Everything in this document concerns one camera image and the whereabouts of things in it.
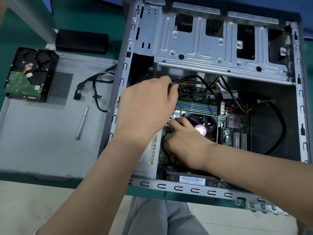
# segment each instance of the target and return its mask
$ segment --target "person's hands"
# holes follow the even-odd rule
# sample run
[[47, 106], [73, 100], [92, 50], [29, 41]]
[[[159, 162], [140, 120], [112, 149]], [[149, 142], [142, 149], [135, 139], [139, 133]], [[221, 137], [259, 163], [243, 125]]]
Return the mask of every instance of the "person's hands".
[[164, 148], [171, 161], [178, 161], [188, 168], [206, 170], [209, 152], [218, 144], [206, 139], [185, 117], [170, 120], [169, 126], [173, 133], [164, 138]]
[[117, 130], [149, 142], [173, 114], [178, 85], [168, 92], [169, 76], [153, 78], [126, 88], [120, 97]]

